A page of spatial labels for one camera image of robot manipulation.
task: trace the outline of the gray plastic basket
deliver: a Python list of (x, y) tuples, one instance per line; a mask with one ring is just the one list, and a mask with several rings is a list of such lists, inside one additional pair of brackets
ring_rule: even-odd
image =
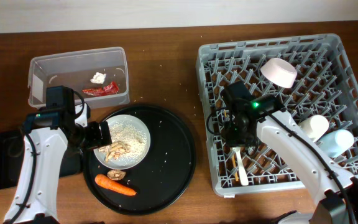
[[(298, 71), (291, 89), (281, 88), (265, 79), (259, 68), (270, 58), (282, 58)], [(329, 131), (348, 129), (354, 145), (335, 162), (358, 176), (358, 86), (343, 44), (335, 34), (320, 34), (277, 39), (251, 40), (200, 47), (196, 62), (198, 89), (204, 118), (214, 113), (210, 127), (223, 128), (225, 106), (222, 89), (233, 82), (244, 82), (255, 96), (273, 94), (299, 123), (321, 114), (329, 122)], [(220, 136), (207, 133), (209, 169), (213, 190), (219, 196), (270, 192), (305, 187), (290, 167), (268, 146), (260, 146), (254, 159), (242, 150), (249, 186), (235, 181), (233, 152)]]

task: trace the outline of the white wall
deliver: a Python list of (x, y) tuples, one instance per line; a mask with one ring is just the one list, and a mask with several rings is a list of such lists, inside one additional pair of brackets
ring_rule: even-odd
[(358, 0), (0, 0), (0, 33), (358, 20)]

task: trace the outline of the plate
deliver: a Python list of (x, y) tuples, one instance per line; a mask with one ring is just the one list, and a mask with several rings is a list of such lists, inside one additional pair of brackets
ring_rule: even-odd
[(193, 136), (187, 125), (171, 111), (153, 105), (133, 105), (110, 114), (128, 114), (143, 121), (150, 132), (151, 144), (146, 157), (125, 170), (118, 183), (137, 194), (125, 196), (104, 189), (94, 182), (98, 174), (110, 171), (92, 151), (84, 154), (84, 178), (91, 193), (103, 205), (125, 215), (147, 215), (174, 203), (188, 187), (196, 167)]
[(111, 158), (106, 162), (105, 161), (106, 154), (104, 152), (99, 152), (98, 149), (95, 149), (93, 152), (96, 158), (100, 163), (102, 163), (104, 166), (110, 169), (129, 169), (131, 167), (136, 166), (138, 163), (142, 161), (142, 159), (144, 159), (144, 157), (147, 155), (147, 152), (149, 151), (150, 133), (149, 130), (147, 129), (147, 126), (139, 118), (127, 114), (112, 116), (106, 121), (109, 124), (109, 127), (118, 124), (121, 124), (123, 126), (132, 125), (141, 133), (144, 133), (146, 135), (146, 145), (143, 148), (142, 152), (137, 157), (127, 158), (126, 156), (120, 156), (116, 160), (114, 158)]

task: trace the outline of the white plate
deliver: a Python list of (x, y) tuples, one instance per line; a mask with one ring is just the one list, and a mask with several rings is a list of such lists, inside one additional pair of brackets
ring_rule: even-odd
[(113, 116), (113, 117), (107, 119), (106, 121), (109, 124), (109, 127), (114, 126), (115, 124), (122, 124), (123, 126), (129, 125), (129, 124), (133, 125), (133, 127), (138, 129), (142, 133), (146, 134), (146, 145), (143, 149), (143, 152), (141, 154), (139, 154), (139, 156), (134, 157), (134, 158), (125, 158), (124, 159), (121, 156), (117, 160), (112, 158), (108, 162), (106, 162), (105, 161), (105, 158), (106, 158), (105, 153), (99, 152), (98, 149), (95, 149), (93, 152), (94, 152), (96, 158), (98, 158), (98, 161), (100, 163), (102, 163), (103, 165), (105, 165), (106, 167), (108, 167), (110, 169), (128, 169), (128, 168), (136, 166), (138, 163), (140, 163), (142, 161), (142, 159), (144, 159), (144, 157), (146, 157), (147, 152), (149, 151), (150, 133), (149, 133), (149, 130), (147, 129), (147, 126), (139, 118), (136, 118), (131, 115), (126, 115), (126, 114)]

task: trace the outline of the gray container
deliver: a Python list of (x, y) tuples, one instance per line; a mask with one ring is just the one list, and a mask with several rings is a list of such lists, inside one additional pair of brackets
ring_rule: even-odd
[[(292, 88), (269, 82), (259, 68), (270, 58), (290, 62), (298, 75)], [(358, 86), (343, 44), (335, 34), (250, 40), (200, 47), (196, 62), (198, 89), (204, 119), (214, 113), (210, 127), (222, 130), (225, 104), (222, 89), (233, 82), (244, 82), (254, 96), (273, 94), (287, 107), (293, 119), (301, 121), (321, 114), (329, 120), (329, 130), (347, 129), (354, 145), (334, 159), (358, 176)], [(206, 131), (212, 186), (219, 196), (271, 192), (305, 187), (296, 174), (271, 148), (261, 146), (252, 159), (242, 151), (249, 186), (235, 181), (238, 171), (232, 164), (233, 152), (220, 136)]]
[[(90, 80), (96, 72), (106, 73), (104, 83), (94, 84)], [(118, 94), (89, 96), (84, 89), (100, 88), (115, 81)], [(129, 103), (128, 67), (122, 47), (82, 50), (63, 54), (36, 57), (31, 60), (28, 87), (29, 105), (35, 108), (45, 106), (47, 87), (64, 85), (84, 97), (90, 108), (124, 105)]]

